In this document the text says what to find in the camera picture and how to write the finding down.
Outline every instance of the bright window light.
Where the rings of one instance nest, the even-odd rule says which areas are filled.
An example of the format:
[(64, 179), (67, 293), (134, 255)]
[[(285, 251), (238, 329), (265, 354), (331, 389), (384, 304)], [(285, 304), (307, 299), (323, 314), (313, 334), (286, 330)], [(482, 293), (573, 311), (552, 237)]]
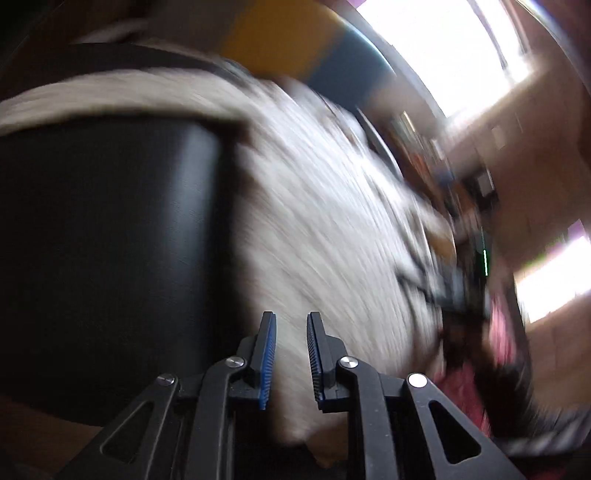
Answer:
[[(478, 5), (509, 68), (512, 63), (517, 68), (521, 46), (504, 7), (498, 0)], [(503, 71), (491, 38), (466, 0), (366, 0), (357, 10), (398, 50), (448, 117), (494, 104), (515, 80)]]
[(591, 243), (582, 236), (516, 284), (531, 323), (591, 290)]

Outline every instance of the wooden floor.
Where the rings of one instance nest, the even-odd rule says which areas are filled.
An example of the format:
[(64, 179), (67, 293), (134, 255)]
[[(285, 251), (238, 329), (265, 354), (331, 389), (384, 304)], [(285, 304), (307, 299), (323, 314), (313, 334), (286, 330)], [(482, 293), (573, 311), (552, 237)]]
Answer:
[(57, 473), (100, 431), (0, 396), (0, 448), (16, 463)]

